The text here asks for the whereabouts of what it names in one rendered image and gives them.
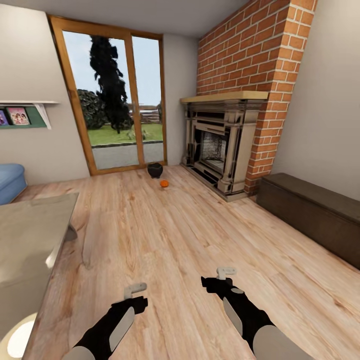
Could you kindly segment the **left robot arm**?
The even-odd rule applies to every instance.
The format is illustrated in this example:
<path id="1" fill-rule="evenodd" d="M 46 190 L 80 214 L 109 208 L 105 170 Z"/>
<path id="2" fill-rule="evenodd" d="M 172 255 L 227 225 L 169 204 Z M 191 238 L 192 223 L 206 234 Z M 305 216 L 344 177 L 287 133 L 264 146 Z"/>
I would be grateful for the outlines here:
<path id="1" fill-rule="evenodd" d="M 148 298 L 132 294 L 145 291 L 139 282 L 124 288 L 124 300 L 114 302 L 107 314 L 88 329 L 83 338 L 61 360 L 109 360 L 122 338 L 132 326 L 135 315 L 144 313 Z"/>

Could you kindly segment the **cauldron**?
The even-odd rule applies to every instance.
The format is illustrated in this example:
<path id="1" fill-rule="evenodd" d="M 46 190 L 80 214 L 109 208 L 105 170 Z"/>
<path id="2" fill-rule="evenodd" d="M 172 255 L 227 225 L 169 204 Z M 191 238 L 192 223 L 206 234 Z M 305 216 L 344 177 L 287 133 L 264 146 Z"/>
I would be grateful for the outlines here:
<path id="1" fill-rule="evenodd" d="M 160 178 L 160 176 L 163 173 L 163 165 L 160 163 L 154 163 L 148 165 L 148 173 L 151 175 L 151 177 L 154 178 Z"/>

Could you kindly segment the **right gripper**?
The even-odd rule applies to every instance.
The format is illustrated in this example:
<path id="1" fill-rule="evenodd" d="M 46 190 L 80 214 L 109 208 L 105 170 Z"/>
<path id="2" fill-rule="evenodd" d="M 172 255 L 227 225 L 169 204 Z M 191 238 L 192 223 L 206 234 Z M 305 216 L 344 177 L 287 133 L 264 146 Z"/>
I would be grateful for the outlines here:
<path id="1" fill-rule="evenodd" d="M 233 280 L 229 277 L 226 279 L 217 279 L 216 277 L 201 277 L 201 283 L 208 293 L 215 293 L 219 295 L 219 288 L 224 285 L 233 285 Z"/>

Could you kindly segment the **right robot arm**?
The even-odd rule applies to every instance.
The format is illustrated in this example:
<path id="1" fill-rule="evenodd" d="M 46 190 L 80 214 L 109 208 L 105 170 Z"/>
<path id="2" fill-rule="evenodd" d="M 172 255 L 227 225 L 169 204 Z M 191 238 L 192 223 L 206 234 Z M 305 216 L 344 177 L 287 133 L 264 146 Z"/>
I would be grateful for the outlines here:
<path id="1" fill-rule="evenodd" d="M 201 277 L 208 293 L 215 293 L 223 301 L 223 308 L 240 335 L 247 340 L 256 360 L 317 360 L 295 344 L 245 295 L 233 286 L 226 275 L 236 275 L 235 267 L 218 267 L 216 277 Z"/>

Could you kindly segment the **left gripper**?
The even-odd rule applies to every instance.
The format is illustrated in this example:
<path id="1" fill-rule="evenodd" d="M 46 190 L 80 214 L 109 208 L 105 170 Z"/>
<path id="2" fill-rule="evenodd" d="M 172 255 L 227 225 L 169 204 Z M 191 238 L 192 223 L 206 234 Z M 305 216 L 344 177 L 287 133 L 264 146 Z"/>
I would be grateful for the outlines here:
<path id="1" fill-rule="evenodd" d="M 144 313 L 145 307 L 148 306 L 148 298 L 139 296 L 133 299 L 128 299 L 129 302 L 133 304 L 134 314 Z"/>

